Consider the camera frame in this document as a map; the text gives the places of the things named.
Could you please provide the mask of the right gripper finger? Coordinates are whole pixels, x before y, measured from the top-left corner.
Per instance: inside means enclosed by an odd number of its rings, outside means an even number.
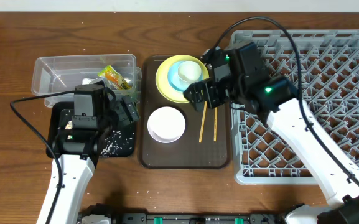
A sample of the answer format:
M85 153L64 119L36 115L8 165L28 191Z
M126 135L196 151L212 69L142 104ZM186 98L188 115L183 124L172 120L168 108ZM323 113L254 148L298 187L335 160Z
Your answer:
M207 106L211 109L231 100L232 86L229 83L207 83Z
M204 79L190 84L183 95L196 111L201 111L204 103L207 108L212 108L211 87L212 79Z

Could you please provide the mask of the white tissue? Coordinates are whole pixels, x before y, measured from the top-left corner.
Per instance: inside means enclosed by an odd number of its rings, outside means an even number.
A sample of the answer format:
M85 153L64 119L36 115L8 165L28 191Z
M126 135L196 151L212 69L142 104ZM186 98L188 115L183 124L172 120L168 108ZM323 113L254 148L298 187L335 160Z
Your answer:
M96 82L96 79L91 79L91 78L84 78L82 80L83 85L94 84L95 82Z

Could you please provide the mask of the rice grains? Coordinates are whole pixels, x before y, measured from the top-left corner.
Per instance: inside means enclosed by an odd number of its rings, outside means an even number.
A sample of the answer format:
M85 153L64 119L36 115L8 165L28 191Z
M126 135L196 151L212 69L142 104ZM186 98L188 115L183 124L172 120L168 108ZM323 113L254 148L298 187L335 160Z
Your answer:
M101 151L101 157L128 157L134 152L135 132L113 131L105 139L106 146Z

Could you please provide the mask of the green orange snack wrapper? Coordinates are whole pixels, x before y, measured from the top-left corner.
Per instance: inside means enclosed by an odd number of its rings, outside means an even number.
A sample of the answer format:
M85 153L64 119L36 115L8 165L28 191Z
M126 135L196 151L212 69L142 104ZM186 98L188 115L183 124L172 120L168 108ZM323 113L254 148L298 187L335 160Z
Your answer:
M98 73L98 76L107 79L108 83L114 86L117 90L130 90L132 88L124 77L111 65L107 65L104 69L102 69Z

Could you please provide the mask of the white bowl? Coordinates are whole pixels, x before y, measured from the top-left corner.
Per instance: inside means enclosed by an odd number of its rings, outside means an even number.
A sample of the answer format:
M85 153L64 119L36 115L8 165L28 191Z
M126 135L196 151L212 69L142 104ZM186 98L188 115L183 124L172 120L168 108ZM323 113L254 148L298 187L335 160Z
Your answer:
M154 110L148 121L147 130L157 142L168 144L178 140L184 133L186 121L184 115L170 106Z

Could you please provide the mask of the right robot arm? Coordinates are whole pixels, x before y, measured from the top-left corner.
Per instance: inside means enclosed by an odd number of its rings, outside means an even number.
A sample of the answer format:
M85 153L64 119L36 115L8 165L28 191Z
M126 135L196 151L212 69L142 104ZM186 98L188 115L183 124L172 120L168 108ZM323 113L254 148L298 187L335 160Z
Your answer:
M208 49L201 60L210 76L184 91L192 106L200 110L229 101L242 104L287 143L325 196L327 207L298 205L281 221L359 223L359 167L315 119L300 84L282 75L270 77L252 41Z

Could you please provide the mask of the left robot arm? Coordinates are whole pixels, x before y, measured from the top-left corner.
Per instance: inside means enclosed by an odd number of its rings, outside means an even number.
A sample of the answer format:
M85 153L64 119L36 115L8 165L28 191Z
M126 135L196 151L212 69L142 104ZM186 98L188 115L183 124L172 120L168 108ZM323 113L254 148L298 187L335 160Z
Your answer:
M52 108L47 155L52 158L49 187L38 223L76 223L87 185L107 140L139 120L135 101L117 99L102 82L78 85L73 101Z

